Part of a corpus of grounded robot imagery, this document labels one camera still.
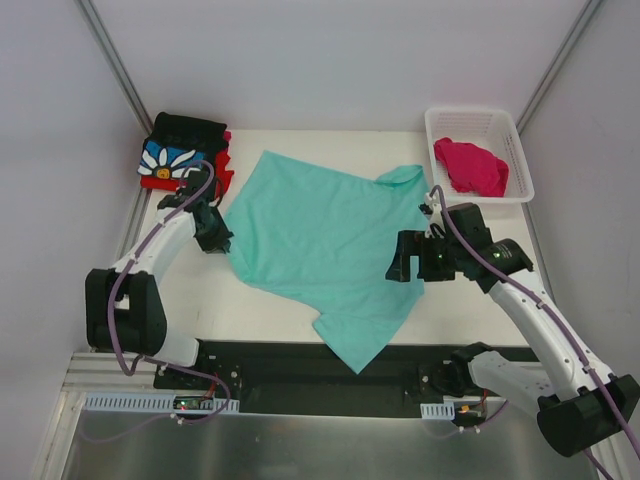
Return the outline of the teal t shirt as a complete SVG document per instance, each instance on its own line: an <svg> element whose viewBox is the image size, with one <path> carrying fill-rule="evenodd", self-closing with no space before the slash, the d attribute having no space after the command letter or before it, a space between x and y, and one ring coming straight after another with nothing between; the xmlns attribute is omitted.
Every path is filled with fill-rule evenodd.
<svg viewBox="0 0 640 480"><path fill-rule="evenodd" d="M228 255L245 284L317 310L312 326L354 373L392 340L424 293L386 279L403 230L426 228L419 165L375 180L264 152L227 209Z"/></svg>

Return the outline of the white plastic basket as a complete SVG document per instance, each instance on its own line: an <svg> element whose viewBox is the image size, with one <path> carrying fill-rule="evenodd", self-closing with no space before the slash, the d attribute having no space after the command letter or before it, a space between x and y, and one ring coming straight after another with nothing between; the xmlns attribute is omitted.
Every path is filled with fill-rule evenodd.
<svg viewBox="0 0 640 480"><path fill-rule="evenodd" d="M429 183L451 203L527 203L534 186L511 115L500 109L433 107L424 115Z"/></svg>

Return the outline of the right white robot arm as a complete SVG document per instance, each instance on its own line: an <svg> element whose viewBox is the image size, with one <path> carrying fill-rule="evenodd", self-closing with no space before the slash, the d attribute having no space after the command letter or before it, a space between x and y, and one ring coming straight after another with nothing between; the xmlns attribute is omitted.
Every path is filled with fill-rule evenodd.
<svg viewBox="0 0 640 480"><path fill-rule="evenodd" d="M572 457L603 440L628 432L639 403L639 384L619 376L582 341L547 294L524 250L513 240L496 241L478 205L419 207L427 219L440 216L427 231L403 230L386 272L389 280L452 281L462 274L476 283L512 320L544 368L539 376L482 342L455 351L431 377L435 389L461 397L477 389L497 393L536 420L558 454Z"/></svg>

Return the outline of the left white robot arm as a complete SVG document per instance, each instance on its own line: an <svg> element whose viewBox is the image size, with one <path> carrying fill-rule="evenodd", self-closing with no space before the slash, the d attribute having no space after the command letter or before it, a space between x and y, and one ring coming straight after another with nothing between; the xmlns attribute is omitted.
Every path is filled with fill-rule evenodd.
<svg viewBox="0 0 640 480"><path fill-rule="evenodd" d="M85 280L86 337L98 350L116 354L127 372L125 353L178 365L188 388L204 387L210 363L198 356L200 342L169 327L159 292L164 274L183 247L194 241L206 254L229 252L232 232L218 209L219 179L208 169L189 173L176 193L158 204L146 236L108 269Z"/></svg>

